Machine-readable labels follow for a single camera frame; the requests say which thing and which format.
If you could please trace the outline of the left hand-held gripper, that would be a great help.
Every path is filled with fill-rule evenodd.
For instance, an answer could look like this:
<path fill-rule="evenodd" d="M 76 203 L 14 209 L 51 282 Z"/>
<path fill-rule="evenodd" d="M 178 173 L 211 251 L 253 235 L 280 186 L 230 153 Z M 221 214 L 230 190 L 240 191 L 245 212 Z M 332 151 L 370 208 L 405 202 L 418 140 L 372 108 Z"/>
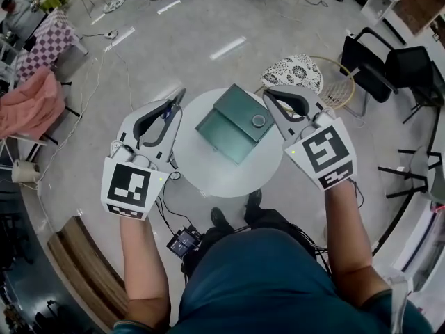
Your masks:
<path fill-rule="evenodd" d="M 149 102 L 123 120 L 104 160 L 101 202 L 106 212 L 141 221 L 147 218 L 174 171 L 171 158 L 185 94 L 182 88 L 172 99 Z M 142 136 L 161 116 L 165 116 L 164 126 L 158 138 L 143 143 Z"/>

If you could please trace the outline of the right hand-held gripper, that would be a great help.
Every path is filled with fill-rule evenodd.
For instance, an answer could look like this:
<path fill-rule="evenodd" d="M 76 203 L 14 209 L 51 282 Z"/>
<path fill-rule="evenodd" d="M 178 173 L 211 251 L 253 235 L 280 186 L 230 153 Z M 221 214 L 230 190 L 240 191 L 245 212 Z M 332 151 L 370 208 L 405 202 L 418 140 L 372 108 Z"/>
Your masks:
<path fill-rule="evenodd" d="M 263 101 L 286 142 L 284 153 L 321 191 L 357 175 L 357 155 L 343 120 L 333 118 L 313 90 L 273 86 L 265 89 Z M 311 122 L 298 134 L 302 120 Z"/>

